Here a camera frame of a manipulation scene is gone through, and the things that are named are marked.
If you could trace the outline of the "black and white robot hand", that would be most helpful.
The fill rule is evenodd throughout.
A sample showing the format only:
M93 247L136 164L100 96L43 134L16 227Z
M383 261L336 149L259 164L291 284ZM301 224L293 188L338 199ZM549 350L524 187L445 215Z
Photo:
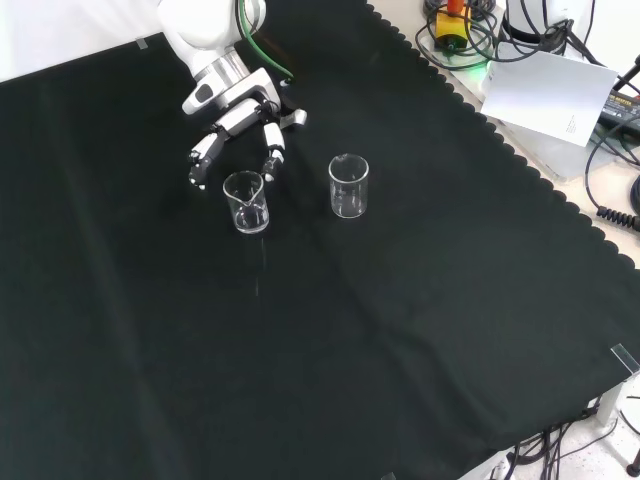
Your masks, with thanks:
M307 112L282 96L263 68L226 90L222 90L222 86L221 76L211 72L198 82L182 105L189 116L211 111L219 113L219 117L208 125L208 134L189 154L190 183L205 189L208 171L225 143L257 124L263 128L267 149L261 175L267 182L274 181L285 163L283 131L303 126Z

